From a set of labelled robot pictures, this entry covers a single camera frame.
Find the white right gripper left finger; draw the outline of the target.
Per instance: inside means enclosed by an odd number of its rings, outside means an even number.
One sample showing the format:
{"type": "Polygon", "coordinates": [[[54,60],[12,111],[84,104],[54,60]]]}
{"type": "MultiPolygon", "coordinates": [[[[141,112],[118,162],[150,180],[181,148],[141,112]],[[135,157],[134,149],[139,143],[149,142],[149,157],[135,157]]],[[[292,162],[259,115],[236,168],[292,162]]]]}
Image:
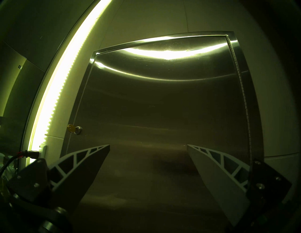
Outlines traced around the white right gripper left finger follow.
{"type": "Polygon", "coordinates": [[[21,200],[45,208],[61,207],[72,213],[94,182],[110,145],[69,153],[51,165],[38,158],[7,183],[21,200]]]}

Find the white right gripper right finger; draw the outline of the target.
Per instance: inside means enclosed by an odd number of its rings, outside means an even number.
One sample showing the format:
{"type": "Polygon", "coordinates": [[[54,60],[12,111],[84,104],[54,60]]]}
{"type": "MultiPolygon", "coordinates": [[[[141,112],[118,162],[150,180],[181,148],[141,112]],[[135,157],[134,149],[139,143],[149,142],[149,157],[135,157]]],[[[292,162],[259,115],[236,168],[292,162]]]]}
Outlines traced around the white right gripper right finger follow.
{"type": "Polygon", "coordinates": [[[263,160],[248,165],[224,152],[188,144],[202,181],[233,227],[264,224],[292,183],[263,160]]]}

